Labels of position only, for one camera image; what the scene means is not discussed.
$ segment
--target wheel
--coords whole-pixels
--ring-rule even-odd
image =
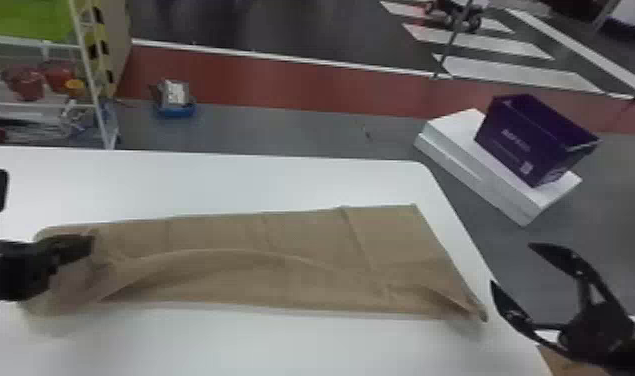
[[[445,27],[447,29],[454,29],[455,28],[455,23],[457,22],[457,20],[459,19],[459,12],[457,12],[456,10],[453,10],[452,12],[448,13],[445,18],[443,19],[443,25],[445,25]]]
[[[433,1],[427,2],[427,5],[424,6],[424,14],[427,16],[432,14],[436,10],[436,3]]]
[[[469,33],[475,33],[476,30],[480,29],[480,25],[483,24],[483,17],[480,14],[473,15],[468,20],[469,27],[466,29]]]

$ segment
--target gray floor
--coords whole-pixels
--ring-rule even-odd
[[[566,320],[577,300],[571,281],[526,249],[530,241],[573,247],[635,314],[635,136],[602,135],[575,169],[584,183],[523,229],[413,148],[421,119],[199,105],[195,118],[162,120],[148,102],[126,103],[125,149],[420,161],[497,279],[537,320]]]

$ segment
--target small blue box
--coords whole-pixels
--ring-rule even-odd
[[[495,97],[476,142],[531,187],[558,180],[601,140],[535,97]]]

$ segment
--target white foam board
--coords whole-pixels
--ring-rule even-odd
[[[527,226],[530,224],[534,217],[524,213],[520,208],[513,205],[506,200],[501,194],[494,191],[489,187],[483,179],[476,175],[475,172],[470,170],[466,165],[459,160],[450,156],[445,150],[443,150],[436,142],[429,137],[419,134],[415,139],[415,147],[428,155],[439,166],[449,171],[459,181],[467,185],[485,201],[489,202],[492,206],[502,211],[513,222],[520,226]]]
[[[428,121],[422,134],[532,218],[581,183],[582,179],[569,171],[555,182],[530,187],[474,140],[484,119],[476,109],[465,110]]]

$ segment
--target red floor stripe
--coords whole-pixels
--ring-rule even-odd
[[[529,93],[590,130],[635,134],[635,105],[604,95],[153,47],[133,47],[118,96],[150,99],[161,78],[188,81],[200,103],[427,119]]]

